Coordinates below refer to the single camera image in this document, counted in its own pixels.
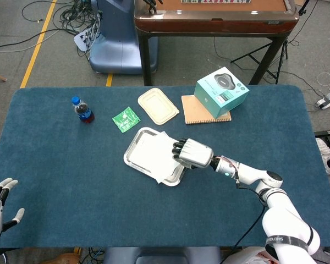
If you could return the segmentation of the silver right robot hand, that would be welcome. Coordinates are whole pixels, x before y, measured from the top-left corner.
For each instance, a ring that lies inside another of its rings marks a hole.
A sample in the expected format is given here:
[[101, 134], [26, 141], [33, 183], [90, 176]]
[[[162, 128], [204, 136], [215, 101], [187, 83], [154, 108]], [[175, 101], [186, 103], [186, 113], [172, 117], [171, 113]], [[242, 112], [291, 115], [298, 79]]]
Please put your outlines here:
[[206, 168], [213, 159], [213, 150], [193, 139], [181, 139], [173, 143], [173, 159], [186, 168]]

